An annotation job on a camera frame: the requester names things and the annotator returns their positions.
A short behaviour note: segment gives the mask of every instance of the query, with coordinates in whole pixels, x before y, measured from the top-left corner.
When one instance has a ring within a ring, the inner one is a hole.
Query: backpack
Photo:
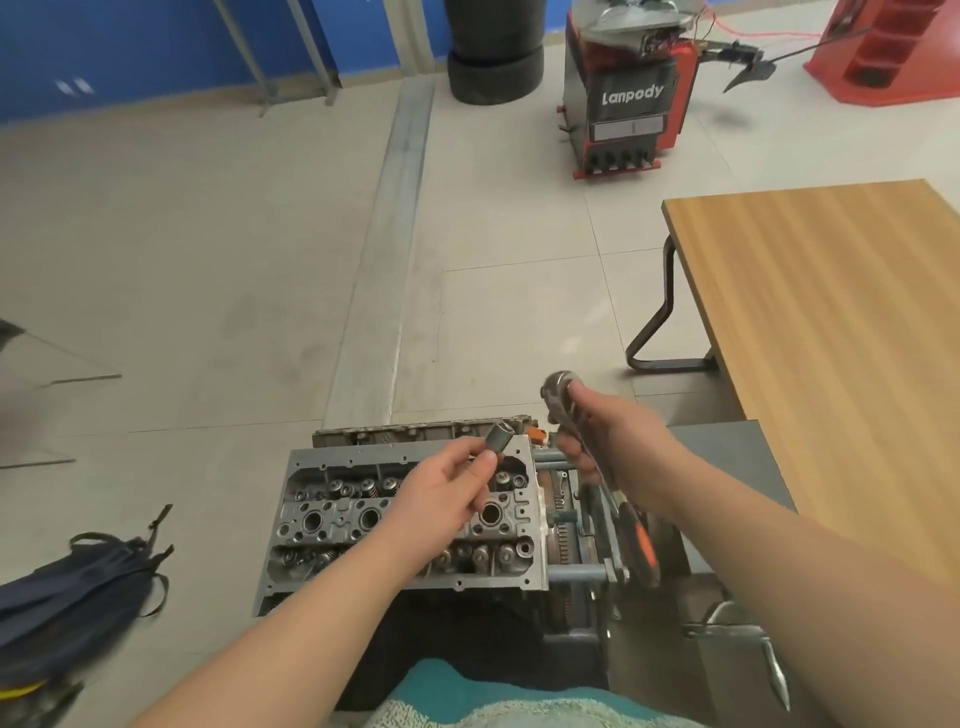
[[[81,533],[70,539],[63,558],[0,586],[0,724],[9,724],[6,713],[22,718],[25,704],[49,703],[37,698],[54,686],[70,693],[72,702],[82,685],[71,677],[106,654],[135,619],[163,609],[170,580],[156,569],[174,548],[153,549],[156,529],[172,507],[164,506],[150,523],[146,540]],[[154,579],[163,598],[141,615]],[[36,719],[29,724],[52,724]]]

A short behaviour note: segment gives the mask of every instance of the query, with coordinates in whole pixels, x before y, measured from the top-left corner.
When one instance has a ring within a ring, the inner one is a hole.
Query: wooden table
[[[960,215],[919,180],[663,212],[799,512],[960,589]]]

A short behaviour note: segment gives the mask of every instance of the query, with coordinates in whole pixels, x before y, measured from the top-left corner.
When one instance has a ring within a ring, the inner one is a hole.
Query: red cabinet
[[[833,23],[847,12],[840,2]],[[806,70],[847,104],[888,106],[960,96],[960,0],[867,0],[851,30],[818,48]]]

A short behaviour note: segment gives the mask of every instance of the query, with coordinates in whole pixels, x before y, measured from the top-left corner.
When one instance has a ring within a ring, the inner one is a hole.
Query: orange wire
[[[729,33],[731,36],[735,37],[775,37],[775,36],[790,36],[790,37],[821,37],[821,33],[803,33],[801,31],[770,31],[767,33],[741,33],[731,28],[729,25],[725,25],[720,21],[720,18],[717,17],[717,13],[713,11],[713,6],[705,2],[704,10],[708,12],[713,17],[713,22],[717,24],[717,28],[722,31]]]

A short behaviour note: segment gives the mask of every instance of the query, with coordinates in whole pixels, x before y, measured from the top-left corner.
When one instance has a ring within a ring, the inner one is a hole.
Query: hand
[[[610,460],[616,482],[609,485],[641,510],[669,517],[674,473],[693,454],[642,404],[602,395],[577,381],[570,383],[569,393],[588,414],[588,426]],[[587,482],[599,479],[596,464],[575,437],[561,431],[557,447]]]
[[[480,437],[462,437],[421,461],[403,479],[373,533],[389,539],[412,577],[443,551],[487,502],[497,456]],[[471,455],[476,455],[468,464]]]

